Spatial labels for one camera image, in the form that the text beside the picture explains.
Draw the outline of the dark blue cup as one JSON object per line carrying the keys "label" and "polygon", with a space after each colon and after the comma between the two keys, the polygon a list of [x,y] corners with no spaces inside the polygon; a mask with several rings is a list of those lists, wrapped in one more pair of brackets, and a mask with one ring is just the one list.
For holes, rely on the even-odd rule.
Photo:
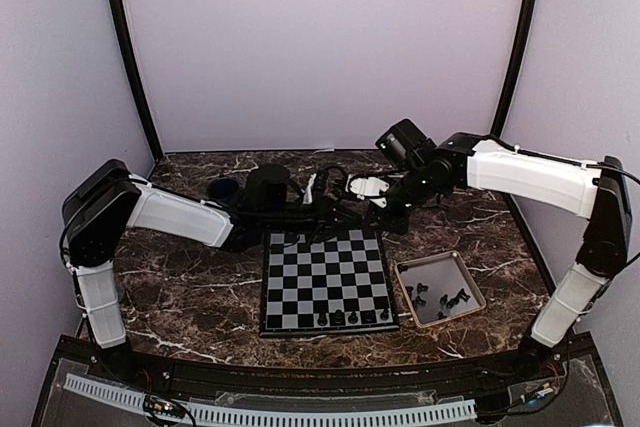
{"label": "dark blue cup", "polygon": [[207,187],[207,195],[210,200],[229,201],[241,191],[240,183],[233,178],[219,178],[212,181]]}

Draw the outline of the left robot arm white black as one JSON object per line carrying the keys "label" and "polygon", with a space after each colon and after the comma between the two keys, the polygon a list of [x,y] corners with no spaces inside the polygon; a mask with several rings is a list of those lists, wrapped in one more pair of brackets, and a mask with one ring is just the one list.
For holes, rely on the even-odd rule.
{"label": "left robot arm white black", "polygon": [[94,342],[105,350],[103,368],[120,383],[141,374],[140,359],[122,346],[127,334],[114,277],[116,250],[126,230],[158,231],[227,252],[242,252],[268,232],[325,240],[362,221],[343,204],[345,170],[336,170],[337,186],[328,185],[333,170],[319,170],[301,187],[286,167],[263,164],[244,184],[234,187],[218,179],[207,199],[196,200],[133,174],[118,159],[97,169],[63,202],[59,254],[74,278]]}

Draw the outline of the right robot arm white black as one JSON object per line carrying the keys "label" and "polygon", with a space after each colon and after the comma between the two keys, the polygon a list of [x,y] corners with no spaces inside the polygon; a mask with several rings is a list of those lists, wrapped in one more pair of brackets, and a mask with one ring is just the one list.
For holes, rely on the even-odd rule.
{"label": "right robot arm white black", "polygon": [[456,189],[523,197],[587,220],[573,264],[511,357],[510,371],[521,381],[547,367],[567,332],[635,261],[629,254],[633,218],[627,189],[633,176],[615,157],[574,160],[464,132],[436,144],[409,119],[389,128],[376,146],[392,171],[354,175],[345,190],[372,202],[368,213],[386,231],[406,232],[411,209]]}

